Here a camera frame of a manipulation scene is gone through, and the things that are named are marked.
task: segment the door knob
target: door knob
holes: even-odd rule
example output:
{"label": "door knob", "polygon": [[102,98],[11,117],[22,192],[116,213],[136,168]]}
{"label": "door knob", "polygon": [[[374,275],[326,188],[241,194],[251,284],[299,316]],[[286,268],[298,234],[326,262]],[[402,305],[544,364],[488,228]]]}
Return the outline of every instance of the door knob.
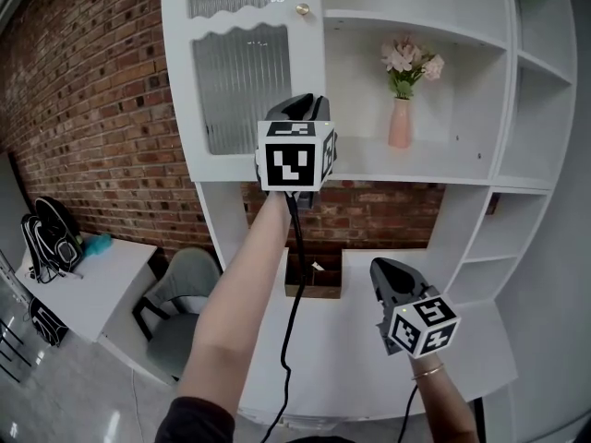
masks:
{"label": "door knob", "polygon": [[308,4],[299,4],[295,7],[295,11],[300,15],[307,15],[310,11],[310,7]]}

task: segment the floor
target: floor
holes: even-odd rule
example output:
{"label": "floor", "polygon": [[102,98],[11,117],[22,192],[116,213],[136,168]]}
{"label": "floor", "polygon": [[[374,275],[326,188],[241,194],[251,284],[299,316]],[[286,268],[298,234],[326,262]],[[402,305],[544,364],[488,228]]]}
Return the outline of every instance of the floor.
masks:
{"label": "floor", "polygon": [[[26,310],[12,300],[7,287],[0,283],[0,318],[5,322],[12,319],[10,328],[26,343],[26,348],[18,350],[33,364],[33,368],[29,368],[16,356],[12,363],[0,356],[0,364],[9,367],[22,381],[16,383],[0,369],[0,441],[152,442],[175,396],[174,389],[138,374],[133,376],[132,387],[131,369],[101,345],[86,343],[71,332],[60,348],[49,347],[37,336],[32,325],[23,321],[25,313]],[[5,344],[0,344],[0,349],[8,353]],[[391,443],[398,438],[401,423],[401,419],[396,419],[344,424],[328,435],[358,443]],[[265,430],[238,417],[235,441],[260,442]],[[276,428],[270,442],[309,435],[309,432]],[[404,440],[432,441],[423,415],[410,418]]]}

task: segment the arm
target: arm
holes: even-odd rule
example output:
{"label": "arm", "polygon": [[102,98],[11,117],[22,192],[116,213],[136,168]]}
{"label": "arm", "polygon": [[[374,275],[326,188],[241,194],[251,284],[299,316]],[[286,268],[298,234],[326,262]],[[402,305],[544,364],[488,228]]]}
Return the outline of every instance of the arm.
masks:
{"label": "arm", "polygon": [[[410,360],[415,376],[441,364],[436,353]],[[477,443],[474,416],[445,368],[416,380],[435,443]]]}
{"label": "arm", "polygon": [[199,317],[180,397],[236,414],[290,220],[283,194],[271,192]]}

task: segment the red brick wall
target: red brick wall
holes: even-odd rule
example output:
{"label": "red brick wall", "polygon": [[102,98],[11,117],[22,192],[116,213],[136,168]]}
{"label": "red brick wall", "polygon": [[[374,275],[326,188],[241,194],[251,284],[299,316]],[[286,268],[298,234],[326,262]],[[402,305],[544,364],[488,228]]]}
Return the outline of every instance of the red brick wall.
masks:
{"label": "red brick wall", "polygon": [[[0,150],[31,200],[83,230],[160,246],[211,239],[181,148],[160,0],[25,0],[0,35]],[[245,185],[252,220],[264,196]],[[442,189],[343,182],[304,214],[308,247],[424,247]]]}

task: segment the desk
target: desk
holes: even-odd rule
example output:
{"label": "desk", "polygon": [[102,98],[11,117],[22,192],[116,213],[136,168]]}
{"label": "desk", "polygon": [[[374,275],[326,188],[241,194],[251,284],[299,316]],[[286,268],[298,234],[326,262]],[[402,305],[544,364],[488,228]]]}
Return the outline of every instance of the desk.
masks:
{"label": "desk", "polygon": [[[333,425],[404,415],[415,382],[406,353],[388,356],[376,325],[383,314],[369,277],[374,257],[390,257],[421,269],[424,250],[343,251],[343,291],[338,300],[303,298],[287,351],[292,368],[285,422]],[[285,371],[279,356],[294,302],[284,292],[285,255],[262,321],[240,402],[241,413],[270,424],[283,404]],[[468,401],[517,377],[513,353],[494,302],[458,305],[462,323],[440,353]],[[411,413],[424,412],[417,395]]]}
{"label": "desk", "polygon": [[129,365],[150,377],[170,382],[145,356],[147,340],[131,311],[156,282],[148,260],[156,246],[113,240],[100,255],[85,257],[76,267],[83,279],[56,278],[38,283],[19,269],[17,279],[47,305],[71,331],[98,342]]}

